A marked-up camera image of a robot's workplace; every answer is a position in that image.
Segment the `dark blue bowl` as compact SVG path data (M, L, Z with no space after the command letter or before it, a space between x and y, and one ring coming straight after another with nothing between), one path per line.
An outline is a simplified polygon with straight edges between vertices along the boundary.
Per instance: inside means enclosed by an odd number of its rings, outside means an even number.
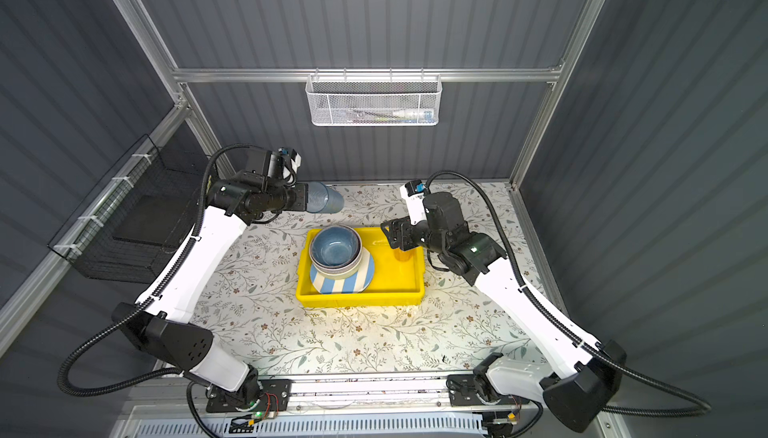
M352 228L331 226L320 230L309 249L311 261L320 268L340 271L357 264L362 255L362 239Z

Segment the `yellow plastic bin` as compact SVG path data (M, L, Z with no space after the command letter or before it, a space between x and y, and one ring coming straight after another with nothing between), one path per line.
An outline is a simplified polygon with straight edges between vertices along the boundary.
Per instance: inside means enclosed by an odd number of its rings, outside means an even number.
M408 262L398 262L393 255L384 233L378 228L359 228L363 247L374 259L375 272L371 285L357 294L318 293L310 282L309 249L312 239L319 232L307 233L305 247L300 254L296 298L306 308L344 308L366 306L418 305L425 294L426 258L420 248L413 249L414 256Z

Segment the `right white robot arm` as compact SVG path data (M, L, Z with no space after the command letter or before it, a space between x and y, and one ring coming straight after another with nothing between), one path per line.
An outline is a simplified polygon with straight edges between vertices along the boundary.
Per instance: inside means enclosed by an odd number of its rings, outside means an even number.
M535 401L570 430L585 431L621 384L619 372L603 361L625 364L624 349L613 341L599 342L522 278L502 246L469 228L450 193L431 193L419 180L403 185L400 193L409 215L382 223L390 247L436 254L446 269L509 315L546 360L525 365L494 354L474 371L478 395L486 401L506 395Z

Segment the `purple bowl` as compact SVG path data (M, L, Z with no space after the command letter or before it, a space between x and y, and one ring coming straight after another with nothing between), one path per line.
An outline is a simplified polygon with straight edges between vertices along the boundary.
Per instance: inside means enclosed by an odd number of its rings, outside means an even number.
M309 257L318 273L326 276L348 276L359 268L362 251L362 247L332 245L326 248L312 248Z

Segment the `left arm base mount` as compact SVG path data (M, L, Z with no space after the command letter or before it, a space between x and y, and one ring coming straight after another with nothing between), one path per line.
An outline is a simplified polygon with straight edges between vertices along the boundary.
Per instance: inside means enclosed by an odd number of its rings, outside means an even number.
M213 386L207 392L207 413L277 413L287 409L293 382L249 379L237 391Z

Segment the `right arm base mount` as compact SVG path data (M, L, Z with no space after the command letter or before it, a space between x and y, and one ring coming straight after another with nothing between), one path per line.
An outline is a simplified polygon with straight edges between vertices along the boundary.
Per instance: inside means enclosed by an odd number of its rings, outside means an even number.
M449 401L453 407L512 406L528 404L529 400L497 393L485 379L473 374L451 374L446 378Z

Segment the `blue plastic cup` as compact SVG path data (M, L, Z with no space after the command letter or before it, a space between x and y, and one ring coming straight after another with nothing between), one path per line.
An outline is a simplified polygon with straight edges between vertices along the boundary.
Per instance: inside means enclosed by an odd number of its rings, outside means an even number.
M336 214L343 210L344 198L333 189L321 182L307 184L306 211L311 214Z

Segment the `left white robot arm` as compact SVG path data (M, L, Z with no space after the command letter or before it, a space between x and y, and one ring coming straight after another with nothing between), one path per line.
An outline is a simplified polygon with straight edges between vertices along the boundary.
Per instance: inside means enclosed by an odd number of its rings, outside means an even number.
M196 197L193 227L160 276L135 303L121 303L112 320L134 346L181 370L192 380L245 398L256 392L258 375L227 352L213 333L191 324L204 288L229 248L265 214L303 212L307 186L297 179L300 155L247 146L246 169L229 179L212 173L217 151L206 165Z

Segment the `pink plastic cup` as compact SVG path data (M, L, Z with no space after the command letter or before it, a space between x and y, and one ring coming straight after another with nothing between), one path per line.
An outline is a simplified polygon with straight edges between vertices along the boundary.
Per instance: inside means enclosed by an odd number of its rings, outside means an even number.
M413 258L414 251L413 250L403 251L401 249L395 249L393 251L393 255L398 262L408 262Z

